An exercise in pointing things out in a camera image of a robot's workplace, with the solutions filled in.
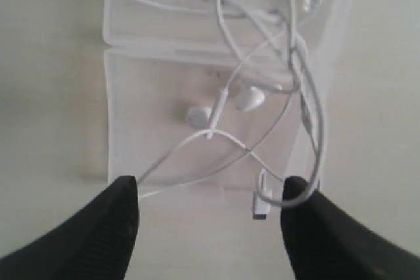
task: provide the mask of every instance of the tangled cable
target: tangled cable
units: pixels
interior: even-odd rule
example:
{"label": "tangled cable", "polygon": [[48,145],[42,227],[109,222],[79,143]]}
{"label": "tangled cable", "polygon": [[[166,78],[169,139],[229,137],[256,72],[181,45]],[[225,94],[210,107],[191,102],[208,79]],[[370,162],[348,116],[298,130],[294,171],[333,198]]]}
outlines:
{"label": "tangled cable", "polygon": [[[312,144],[312,149],[314,150],[314,165],[309,176],[308,185],[305,190],[296,198],[291,200],[282,200],[282,199],[273,199],[269,196],[266,196],[262,191],[261,187],[256,184],[256,192],[258,196],[267,203],[276,205],[277,207],[295,207],[303,202],[305,202],[314,192],[317,185],[321,180],[319,173],[320,165],[322,159],[324,158],[325,151],[325,123],[324,115],[322,111],[322,105],[320,98],[318,96],[316,85],[312,77],[310,67],[308,65],[308,48],[306,46],[305,40],[299,35],[297,31],[297,11],[296,11],[296,0],[287,0],[289,7],[289,19],[285,17],[285,14],[277,10],[276,12],[266,12],[261,9],[245,7],[234,0],[214,0],[215,9],[194,9],[188,7],[180,7],[174,5],[167,5],[163,3],[158,3],[153,0],[133,0],[143,5],[148,5],[161,10],[169,10],[173,12],[179,12],[181,14],[197,14],[197,15],[215,15],[217,17],[217,24],[219,25],[220,31],[223,34],[226,44],[230,47],[232,54],[238,59],[238,64],[231,73],[229,79],[226,82],[226,85],[223,89],[220,90],[219,99],[227,99],[228,90],[232,82],[235,80],[240,70],[244,66],[250,66],[249,59],[259,50],[264,49],[266,46],[269,46],[281,60],[282,52],[280,51],[276,40],[281,36],[287,34],[287,66],[289,71],[293,76],[293,87],[289,90],[283,90],[282,93],[287,95],[287,100],[285,106],[282,108],[279,116],[270,126],[270,128],[263,134],[262,138],[257,141],[253,146],[248,148],[243,142],[232,136],[231,134],[219,130],[216,128],[217,119],[214,119],[213,123],[210,122],[209,128],[200,130],[185,138],[183,141],[179,142],[175,147],[168,150],[163,154],[158,160],[156,160],[142,175],[137,176],[137,182],[140,185],[149,175],[151,175],[168,157],[172,156],[178,150],[182,149],[185,145],[191,143],[192,141],[198,139],[201,136],[208,136],[209,134],[222,136],[229,141],[233,142],[235,145],[239,146],[244,150],[244,154],[235,160],[219,167],[218,169],[210,172],[209,174],[198,176],[198,179],[190,180],[183,183],[178,183],[168,188],[163,188],[162,190],[152,191],[150,193],[145,193],[139,196],[140,199],[151,197],[163,191],[166,191],[170,188],[181,187],[191,184],[196,184],[202,182],[212,175],[226,169],[227,167],[238,163],[246,157],[252,157],[256,160],[261,166],[274,178],[277,180],[283,181],[283,176],[277,174],[274,170],[270,168],[255,152],[254,150],[259,147],[272,133],[272,131],[281,123],[283,117],[287,113],[291,99],[294,94],[299,94],[301,99],[301,119],[305,130],[308,133],[310,138],[310,143]],[[266,41],[255,46],[248,53],[244,53],[236,43],[234,36],[231,34],[227,24],[226,18],[246,18],[248,19],[255,29],[261,33],[261,35],[266,39]],[[308,15],[304,20],[299,22],[299,25],[304,24],[308,21],[310,15]],[[280,22],[284,22],[286,28],[282,28],[277,34],[272,34],[264,23],[270,23],[274,25],[279,25]]]}

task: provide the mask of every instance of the cable connector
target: cable connector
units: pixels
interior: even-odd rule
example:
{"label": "cable connector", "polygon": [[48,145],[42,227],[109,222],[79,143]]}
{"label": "cable connector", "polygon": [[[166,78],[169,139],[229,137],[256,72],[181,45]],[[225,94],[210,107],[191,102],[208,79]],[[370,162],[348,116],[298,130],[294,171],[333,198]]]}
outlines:
{"label": "cable connector", "polygon": [[[267,171],[265,169],[261,170],[259,178],[260,180],[259,180],[258,185],[261,187],[262,191],[267,197],[272,198],[273,191],[272,189],[268,188]],[[257,192],[254,191],[254,196],[252,199],[252,219],[266,220],[267,215],[270,213],[270,209],[271,209],[271,205],[261,200],[260,197],[258,197]]]}

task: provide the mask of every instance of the floor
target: floor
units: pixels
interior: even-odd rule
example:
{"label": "floor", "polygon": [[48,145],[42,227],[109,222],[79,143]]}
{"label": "floor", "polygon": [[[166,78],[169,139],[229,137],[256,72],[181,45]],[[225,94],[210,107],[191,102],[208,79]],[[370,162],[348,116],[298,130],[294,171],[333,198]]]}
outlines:
{"label": "floor", "polygon": [[[378,1],[354,2],[329,99],[325,193],[420,254],[420,8],[415,0],[372,5]],[[104,188],[108,126],[102,0],[0,2],[2,256]],[[127,279],[293,279],[277,214],[252,222],[241,203],[213,200],[219,196],[185,201],[185,211],[167,204],[141,209]]]}

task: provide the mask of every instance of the earphones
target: earphones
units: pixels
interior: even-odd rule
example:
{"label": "earphones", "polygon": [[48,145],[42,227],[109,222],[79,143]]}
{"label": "earphones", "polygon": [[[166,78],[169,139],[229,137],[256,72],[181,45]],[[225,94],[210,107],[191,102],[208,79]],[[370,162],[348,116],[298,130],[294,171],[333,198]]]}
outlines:
{"label": "earphones", "polygon": [[[282,13],[281,10],[277,10],[275,13],[269,13],[260,9],[242,6],[241,4],[233,0],[215,0],[215,11],[175,7],[153,2],[151,0],[133,1],[138,1],[139,3],[159,8],[162,10],[177,11],[183,14],[216,14],[217,22],[220,30],[222,31],[223,37],[228,46],[230,47],[232,54],[238,59],[238,65],[231,73],[229,79],[226,82],[226,85],[220,89],[219,95],[215,100],[213,107],[210,109],[198,106],[195,108],[191,108],[188,111],[187,120],[190,122],[191,125],[194,125],[196,128],[201,130],[185,138],[178,145],[176,145],[175,147],[167,151],[164,155],[162,155],[157,161],[152,163],[152,165],[146,172],[136,177],[138,184],[140,185],[169,156],[174,154],[176,151],[181,150],[185,145],[191,143],[195,139],[198,139],[202,136],[206,136],[206,138],[211,139],[214,135],[217,135],[222,136],[225,139],[228,139],[229,141],[233,142],[235,145],[241,147],[244,150],[244,154],[241,157],[219,167],[217,170],[213,171],[210,174],[205,174],[204,176],[201,175],[201,177],[197,180],[176,184],[172,186],[172,188],[195,184],[197,182],[201,182],[202,180],[206,180],[210,176],[216,174],[217,172],[220,172],[222,169],[225,169],[226,167],[229,167],[230,165],[241,161],[245,157],[250,156],[254,158],[254,160],[256,160],[258,163],[260,163],[262,169],[266,171],[262,171],[257,177],[257,183],[255,186],[255,193],[261,200],[268,204],[275,205],[277,207],[296,207],[297,205],[305,202],[312,195],[313,191],[316,189],[316,186],[318,185],[321,179],[320,173],[318,171],[324,158],[324,144],[326,137],[324,133],[324,113],[307,60],[308,49],[305,40],[297,32],[298,25],[306,23],[308,19],[314,14],[315,10],[311,10],[311,14],[308,14],[306,18],[304,18],[298,23],[296,0],[287,0],[289,6],[289,18],[285,18],[285,15]],[[243,53],[242,50],[236,44],[236,41],[233,38],[232,34],[230,33],[230,30],[226,25],[225,18],[248,19],[255,27],[255,29],[257,29],[257,31],[260,32],[266,38],[266,41],[257,45],[253,50],[251,50],[247,54]],[[285,25],[285,28],[282,28],[282,30],[279,31],[277,34],[272,34],[264,24],[271,23],[275,26],[279,26],[280,22],[284,22],[283,24]],[[287,52],[280,51],[275,42],[284,35],[287,35]],[[228,100],[229,88],[233,80],[235,80],[237,74],[243,66],[251,66],[249,60],[252,57],[252,55],[255,54],[258,50],[264,49],[266,46],[269,46],[275,52],[280,63],[282,63],[284,53],[287,53],[287,67],[292,75],[293,84],[291,88],[286,89],[285,87],[276,83],[260,83],[258,81],[253,82],[253,80],[251,79],[248,81],[246,79],[243,79],[243,89],[235,99],[236,108],[241,111],[249,111],[260,106],[266,98],[264,93],[265,90],[274,93],[282,93],[287,96],[286,105],[281,110],[279,116],[273,122],[272,126],[264,133],[262,138],[256,144],[254,144],[251,147],[247,147],[243,142],[236,139],[231,134],[228,134],[227,132],[224,132],[222,130],[218,130],[217,123],[222,115],[224,105]],[[301,111],[303,113],[302,118],[305,130],[308,133],[308,136],[312,143],[312,148],[314,150],[314,165],[310,173],[308,186],[305,188],[305,190],[296,198],[284,201],[282,199],[275,199],[270,194],[267,194],[266,189],[264,189],[264,185],[261,185],[261,183],[265,181],[261,177],[266,176],[266,173],[280,181],[283,181],[283,178],[279,174],[276,174],[275,171],[272,170],[266,163],[264,163],[264,161],[254,152],[254,149],[261,143],[263,143],[264,140],[267,139],[272,133],[272,131],[278,126],[278,124],[281,123],[284,115],[287,113],[290,107],[291,99],[295,94],[298,94],[301,98]],[[208,127],[205,129],[203,128],[203,125],[206,122],[208,122]],[[139,198],[142,199],[145,197],[150,197],[152,195],[161,193],[166,189],[168,188],[165,188],[164,190],[153,191],[151,193],[146,193],[144,195],[139,196]]]}

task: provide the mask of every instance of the white floor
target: white floor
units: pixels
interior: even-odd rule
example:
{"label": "white floor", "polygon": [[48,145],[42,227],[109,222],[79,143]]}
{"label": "white floor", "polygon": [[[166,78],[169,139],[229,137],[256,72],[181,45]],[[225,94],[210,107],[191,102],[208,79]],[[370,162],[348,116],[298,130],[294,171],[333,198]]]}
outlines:
{"label": "white floor", "polygon": [[[420,6],[378,3],[355,0],[329,99],[325,191],[373,230],[420,254]],[[108,130],[102,0],[0,4],[2,256],[103,189]],[[293,279],[277,214],[253,222],[237,204],[143,208],[127,279],[198,277]]]}

